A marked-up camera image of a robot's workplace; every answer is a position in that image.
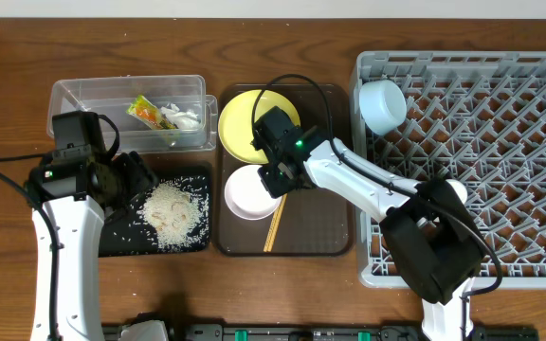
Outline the white bowl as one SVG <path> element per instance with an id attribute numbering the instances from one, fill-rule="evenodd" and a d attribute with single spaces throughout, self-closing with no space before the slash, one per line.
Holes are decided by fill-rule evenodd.
<path id="1" fill-rule="evenodd" d="M 235 170 L 227 179 L 224 198 L 227 207 L 237 217 L 256 221 L 271 215 L 282 198 L 273 198 L 265 189 L 258 173 L 260 165 L 246 165 Z"/>

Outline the yellow plate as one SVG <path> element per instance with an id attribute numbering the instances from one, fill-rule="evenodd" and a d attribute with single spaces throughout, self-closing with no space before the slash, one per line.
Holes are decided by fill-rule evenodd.
<path id="1" fill-rule="evenodd" d="M 256 151 L 251 144 L 253 133 L 250 120 L 259 94 L 260 90 L 249 90 L 231 99 L 225 105 L 218 122 L 220 140 L 227 152 L 247 164 L 267 163 L 264 152 Z M 286 97 L 270 90 L 265 91 L 259 99 L 255 118 L 258 119 L 274 106 L 285 111 L 295 125 L 300 125 L 296 107 Z"/>

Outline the pile of rice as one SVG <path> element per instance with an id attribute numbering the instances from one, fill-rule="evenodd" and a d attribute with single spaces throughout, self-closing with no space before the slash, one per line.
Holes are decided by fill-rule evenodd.
<path id="1" fill-rule="evenodd" d="M 155 231 L 163 253 L 203 249 L 209 241 L 209 179 L 205 175 L 161 180 L 138 207 L 142 225 Z"/>

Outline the green orange snack wrapper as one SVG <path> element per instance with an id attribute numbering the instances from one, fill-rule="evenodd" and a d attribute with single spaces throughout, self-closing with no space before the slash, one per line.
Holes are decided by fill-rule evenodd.
<path id="1" fill-rule="evenodd" d="M 140 120 L 151 130 L 174 130 L 176 128 L 176 126 L 166 119 L 160 110 L 143 95 L 137 96 L 132 101 L 126 110 L 126 113 Z"/>

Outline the white tissue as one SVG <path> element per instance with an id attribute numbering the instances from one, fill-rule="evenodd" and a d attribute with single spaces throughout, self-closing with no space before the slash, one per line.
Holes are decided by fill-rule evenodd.
<path id="1" fill-rule="evenodd" d="M 160 107 L 159 111 L 177 129 L 193 130 L 200 127 L 199 116 L 191 109 L 181 111 L 177 105 L 169 103 L 167 106 Z"/>

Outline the light blue bowl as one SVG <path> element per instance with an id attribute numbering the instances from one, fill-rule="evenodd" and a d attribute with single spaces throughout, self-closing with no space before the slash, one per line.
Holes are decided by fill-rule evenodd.
<path id="1" fill-rule="evenodd" d="M 375 135 L 385 135 L 399 127 L 407 116 L 407 103 L 393 81 L 371 81 L 359 90 L 358 104 L 366 126 Z"/>

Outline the white cup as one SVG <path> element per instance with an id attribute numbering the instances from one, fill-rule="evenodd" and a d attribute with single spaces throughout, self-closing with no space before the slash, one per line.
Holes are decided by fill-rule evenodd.
<path id="1" fill-rule="evenodd" d="M 447 179 L 446 181 L 452 186 L 455 193 L 458 195 L 460 201 L 463 204 L 465 204 L 466 200 L 467 200 L 467 197 L 468 197 L 468 192 L 467 192 L 466 187 L 461 182 L 459 182 L 458 180 Z"/>

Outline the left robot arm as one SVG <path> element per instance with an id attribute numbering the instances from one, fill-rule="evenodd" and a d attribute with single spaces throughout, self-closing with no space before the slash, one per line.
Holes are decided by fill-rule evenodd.
<path id="1" fill-rule="evenodd" d="M 105 144 L 105 119 L 84 111 L 55 116 L 55 148 L 25 183 L 38 252 L 33 340 L 103 339 L 101 231 L 158 183 L 137 153 Z"/>

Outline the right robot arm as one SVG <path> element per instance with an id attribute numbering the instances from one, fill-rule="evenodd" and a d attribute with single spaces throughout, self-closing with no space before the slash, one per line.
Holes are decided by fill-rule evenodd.
<path id="1" fill-rule="evenodd" d="M 253 147 L 267 162 L 258 173 L 274 198 L 305 186 L 324 188 L 377 220 L 395 269 L 422 298 L 431 340 L 466 340 L 473 282 L 487 246 L 454 181 L 406 179 L 360 157 L 317 126 L 304 131 L 275 106 L 252 115 Z"/>

